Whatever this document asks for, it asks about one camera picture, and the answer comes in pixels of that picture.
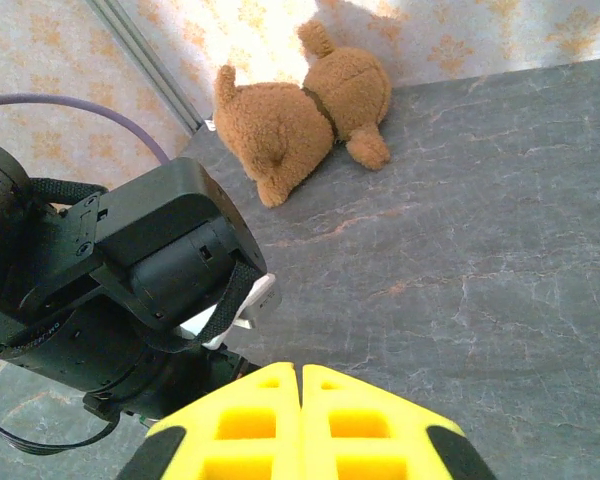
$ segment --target purple cable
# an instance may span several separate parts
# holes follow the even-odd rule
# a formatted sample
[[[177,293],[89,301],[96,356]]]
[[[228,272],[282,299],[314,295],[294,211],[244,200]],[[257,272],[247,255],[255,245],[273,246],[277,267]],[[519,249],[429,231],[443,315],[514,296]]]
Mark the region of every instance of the purple cable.
[[[7,93],[0,94],[0,105],[13,105],[16,103],[46,103],[50,105],[63,105],[65,107],[77,108],[78,110],[86,110],[87,112],[101,115],[109,120],[116,122],[118,125],[123,126],[136,137],[138,137],[142,143],[144,143],[149,150],[156,156],[158,161],[162,165],[169,163],[169,157],[164,150],[160,148],[160,145],[151,138],[140,125],[134,121],[128,119],[124,115],[111,110],[110,108],[98,105],[97,103],[89,102],[87,100],[80,100],[79,98],[69,97],[65,95],[52,95],[48,93]]]

